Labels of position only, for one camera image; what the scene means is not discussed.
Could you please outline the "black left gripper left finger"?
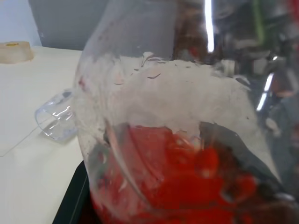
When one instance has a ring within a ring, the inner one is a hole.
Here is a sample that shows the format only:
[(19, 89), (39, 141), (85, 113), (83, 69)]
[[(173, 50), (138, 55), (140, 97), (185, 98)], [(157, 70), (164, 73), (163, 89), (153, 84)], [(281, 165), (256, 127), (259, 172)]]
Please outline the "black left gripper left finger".
[(83, 162), (76, 168), (52, 224), (99, 224)]

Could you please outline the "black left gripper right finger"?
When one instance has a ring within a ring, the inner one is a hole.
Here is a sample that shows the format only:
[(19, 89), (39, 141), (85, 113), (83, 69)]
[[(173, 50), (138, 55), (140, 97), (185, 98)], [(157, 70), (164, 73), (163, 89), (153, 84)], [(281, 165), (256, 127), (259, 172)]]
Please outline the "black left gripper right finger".
[(199, 130), (205, 146), (214, 146), (220, 151), (221, 164), (228, 168), (224, 174), (229, 177), (236, 175), (237, 172), (232, 170), (235, 165), (240, 172), (253, 175), (256, 192), (262, 198), (292, 200), (292, 195), (285, 190), (269, 167), (248, 149), (236, 132), (208, 122), (201, 122)]

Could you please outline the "clear plastic bottle red drink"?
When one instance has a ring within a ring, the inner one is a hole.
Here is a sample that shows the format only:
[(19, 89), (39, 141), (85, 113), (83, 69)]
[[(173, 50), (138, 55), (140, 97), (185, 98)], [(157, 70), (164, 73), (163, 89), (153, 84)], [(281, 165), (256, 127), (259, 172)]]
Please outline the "clear plastic bottle red drink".
[[(100, 224), (299, 224), (299, 0), (110, 0), (73, 101)], [(292, 200), (205, 146), (236, 132)]]

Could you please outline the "clear plastic cup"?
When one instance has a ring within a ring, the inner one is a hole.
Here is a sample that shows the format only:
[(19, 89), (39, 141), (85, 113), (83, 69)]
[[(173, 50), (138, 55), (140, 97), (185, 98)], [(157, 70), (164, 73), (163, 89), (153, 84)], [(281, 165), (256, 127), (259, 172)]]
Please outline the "clear plastic cup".
[(48, 138), (65, 142), (77, 134), (72, 111), (73, 89), (65, 89), (35, 111), (35, 120)]

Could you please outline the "beige round block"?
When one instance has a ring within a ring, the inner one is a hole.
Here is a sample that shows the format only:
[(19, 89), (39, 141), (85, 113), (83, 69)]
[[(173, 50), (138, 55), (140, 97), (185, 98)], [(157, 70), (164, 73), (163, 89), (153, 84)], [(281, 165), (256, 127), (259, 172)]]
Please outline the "beige round block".
[(0, 42), (0, 64), (16, 64), (33, 58), (29, 42)]

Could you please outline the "grey partition panel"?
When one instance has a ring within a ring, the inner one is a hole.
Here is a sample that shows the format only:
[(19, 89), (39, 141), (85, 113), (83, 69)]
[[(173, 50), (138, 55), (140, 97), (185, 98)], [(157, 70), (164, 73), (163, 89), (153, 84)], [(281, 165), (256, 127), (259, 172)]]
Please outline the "grey partition panel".
[(83, 50), (108, 0), (28, 0), (42, 46)]

